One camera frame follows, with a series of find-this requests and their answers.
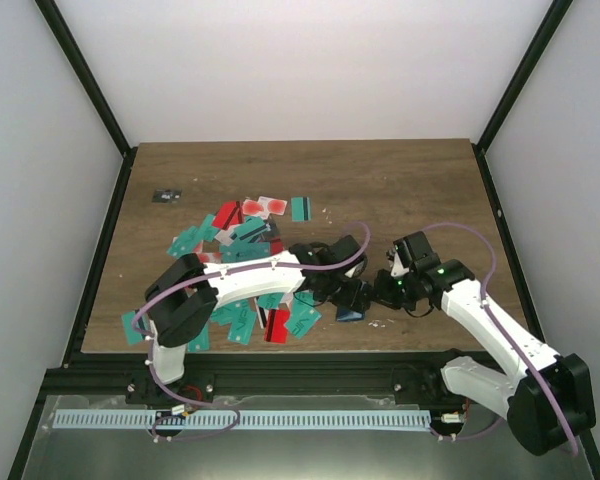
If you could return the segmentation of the blue card holder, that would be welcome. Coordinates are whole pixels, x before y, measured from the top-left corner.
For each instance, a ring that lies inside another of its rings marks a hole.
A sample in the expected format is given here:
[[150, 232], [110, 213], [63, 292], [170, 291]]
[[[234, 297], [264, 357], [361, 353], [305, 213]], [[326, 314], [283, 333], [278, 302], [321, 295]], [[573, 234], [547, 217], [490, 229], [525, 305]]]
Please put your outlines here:
[[346, 284], [334, 297], [336, 321], [353, 322], [362, 320], [370, 308], [372, 287], [366, 281], [354, 281]]

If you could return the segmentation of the red card black stripe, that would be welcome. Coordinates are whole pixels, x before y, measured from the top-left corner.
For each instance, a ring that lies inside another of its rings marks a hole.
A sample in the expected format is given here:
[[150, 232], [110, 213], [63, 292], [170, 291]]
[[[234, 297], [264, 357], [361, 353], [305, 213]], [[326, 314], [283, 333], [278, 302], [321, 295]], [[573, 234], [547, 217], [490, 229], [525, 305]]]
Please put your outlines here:
[[264, 341], [274, 344], [286, 344], [288, 330], [285, 323], [289, 320], [291, 312], [285, 309], [271, 309], [268, 311]]

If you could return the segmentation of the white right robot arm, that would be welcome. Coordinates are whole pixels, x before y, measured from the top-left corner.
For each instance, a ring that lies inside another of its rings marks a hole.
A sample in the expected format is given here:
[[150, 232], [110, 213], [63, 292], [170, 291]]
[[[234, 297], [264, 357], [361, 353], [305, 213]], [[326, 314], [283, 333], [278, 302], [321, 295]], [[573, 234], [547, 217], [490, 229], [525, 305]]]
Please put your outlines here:
[[390, 267], [376, 287], [391, 306], [413, 312], [427, 301], [461, 325], [489, 353], [497, 368], [459, 356], [424, 378], [427, 396], [445, 403], [467, 397], [505, 420], [518, 443], [540, 456], [596, 424], [588, 365], [576, 354], [562, 355], [523, 328], [488, 294], [485, 279], [457, 259], [443, 262], [426, 234], [394, 241]]

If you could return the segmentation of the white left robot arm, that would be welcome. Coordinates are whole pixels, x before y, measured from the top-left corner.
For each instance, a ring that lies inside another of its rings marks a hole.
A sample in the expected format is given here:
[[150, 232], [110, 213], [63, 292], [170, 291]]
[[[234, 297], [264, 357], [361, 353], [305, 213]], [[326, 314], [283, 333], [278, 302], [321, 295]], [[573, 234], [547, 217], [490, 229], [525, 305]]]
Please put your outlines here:
[[254, 297], [311, 291], [322, 301], [343, 301], [361, 284], [369, 241], [350, 235], [326, 246], [296, 244], [268, 257], [233, 263], [205, 263], [195, 253], [177, 259], [144, 294], [138, 314], [151, 342], [147, 365], [150, 393], [161, 403], [184, 392], [187, 344], [203, 332], [214, 312]]

